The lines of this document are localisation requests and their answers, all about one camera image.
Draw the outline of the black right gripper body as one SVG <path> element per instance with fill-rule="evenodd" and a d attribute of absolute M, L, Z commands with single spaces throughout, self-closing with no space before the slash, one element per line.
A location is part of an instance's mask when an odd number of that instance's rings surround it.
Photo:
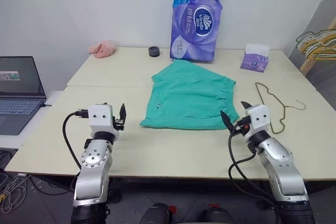
<path fill-rule="evenodd" d="M 234 127 L 233 136 L 242 135 L 245 136 L 250 130 L 251 118 L 249 116 L 240 119 Z"/>

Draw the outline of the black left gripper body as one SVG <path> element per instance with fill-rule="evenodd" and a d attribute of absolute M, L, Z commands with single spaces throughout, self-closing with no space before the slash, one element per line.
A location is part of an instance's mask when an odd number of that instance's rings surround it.
<path fill-rule="evenodd" d="M 116 119 L 116 117 L 113 116 L 112 124 L 113 124 L 114 129 L 116 129 L 117 131 L 123 131 L 124 124 L 125 124 L 125 115 L 121 115 L 120 119 Z"/>

